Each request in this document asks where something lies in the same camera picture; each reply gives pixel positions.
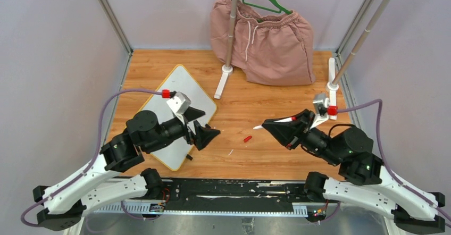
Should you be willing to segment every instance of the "gray wall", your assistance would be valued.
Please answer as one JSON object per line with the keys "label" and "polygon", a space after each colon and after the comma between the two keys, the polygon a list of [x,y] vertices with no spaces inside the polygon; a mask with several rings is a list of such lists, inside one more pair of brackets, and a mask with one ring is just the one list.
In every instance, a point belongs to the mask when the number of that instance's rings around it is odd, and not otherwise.
{"label": "gray wall", "polygon": [[0,14],[0,233],[49,234],[20,214],[91,158],[128,56],[97,0],[0,0]]}
{"label": "gray wall", "polygon": [[[347,72],[359,104],[384,101],[381,137],[393,169],[445,193],[449,213],[450,19],[449,0],[392,0]],[[376,109],[361,115],[375,138]]]}
{"label": "gray wall", "polygon": [[[209,16],[215,0],[108,1],[134,48],[210,49]],[[338,47],[362,4],[362,0],[277,1],[298,11],[310,22],[315,30],[316,49]],[[252,0],[252,3],[266,5],[269,2]]]}

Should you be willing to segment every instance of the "small red object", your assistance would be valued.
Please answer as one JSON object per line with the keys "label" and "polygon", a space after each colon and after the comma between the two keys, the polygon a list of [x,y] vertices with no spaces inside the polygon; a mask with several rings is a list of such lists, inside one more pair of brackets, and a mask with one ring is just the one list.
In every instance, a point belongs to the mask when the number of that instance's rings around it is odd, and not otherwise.
{"label": "small red object", "polygon": [[169,90],[162,90],[161,91],[161,96],[163,98],[171,98],[171,92]]}
{"label": "small red object", "polygon": [[337,115],[338,114],[338,106],[329,106],[327,108],[327,113],[329,115]]}
{"label": "small red object", "polygon": [[243,140],[244,143],[248,142],[251,138],[252,138],[252,136],[249,136],[249,137],[245,138],[245,139]]}

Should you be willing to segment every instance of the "pink shorts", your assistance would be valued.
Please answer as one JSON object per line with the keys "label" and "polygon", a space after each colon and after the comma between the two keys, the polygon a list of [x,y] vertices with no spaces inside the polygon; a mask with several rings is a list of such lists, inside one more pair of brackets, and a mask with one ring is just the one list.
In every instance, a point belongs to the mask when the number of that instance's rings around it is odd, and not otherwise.
{"label": "pink shorts", "polygon": [[[231,0],[217,0],[210,13],[213,52],[226,60]],[[249,82],[264,85],[309,85],[315,81],[313,29],[297,12],[260,16],[238,1],[233,42],[233,66]]]}

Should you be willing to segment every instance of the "white board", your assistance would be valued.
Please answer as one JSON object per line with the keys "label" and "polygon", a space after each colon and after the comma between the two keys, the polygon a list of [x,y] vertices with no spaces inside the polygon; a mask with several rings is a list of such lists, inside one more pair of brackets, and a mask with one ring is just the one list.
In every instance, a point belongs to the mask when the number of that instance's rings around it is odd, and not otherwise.
{"label": "white board", "polygon": [[[215,102],[200,87],[183,65],[177,65],[157,90],[161,91],[163,89],[184,93],[191,100],[191,107],[205,111],[205,115],[197,119],[202,126],[205,126],[216,112]],[[159,123],[165,122],[174,118],[166,101],[167,99],[165,98],[150,97],[141,110],[150,110],[156,114]],[[188,126],[194,132],[193,122],[190,122]],[[187,144],[183,138],[179,138],[169,146],[151,154],[170,170],[176,171],[180,168],[186,159],[186,155],[193,147]]]}

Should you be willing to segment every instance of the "drawstring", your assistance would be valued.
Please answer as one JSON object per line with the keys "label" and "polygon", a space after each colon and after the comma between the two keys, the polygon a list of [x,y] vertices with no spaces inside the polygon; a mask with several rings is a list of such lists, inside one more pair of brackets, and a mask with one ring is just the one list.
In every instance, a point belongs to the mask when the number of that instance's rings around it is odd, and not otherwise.
{"label": "drawstring", "polygon": [[251,45],[254,44],[255,30],[256,30],[257,28],[258,28],[258,25],[257,25],[257,27],[254,28],[254,33],[252,33],[252,42],[251,42]]}
{"label": "drawstring", "polygon": [[255,36],[255,30],[258,28],[258,25],[254,28],[254,32],[252,33],[252,42],[250,41],[250,22],[247,21],[247,25],[249,26],[249,36],[247,37],[247,46],[246,46],[246,50],[245,50],[245,54],[246,54],[246,60],[247,61],[247,49],[249,48],[249,44],[253,45],[254,44],[254,36]]}

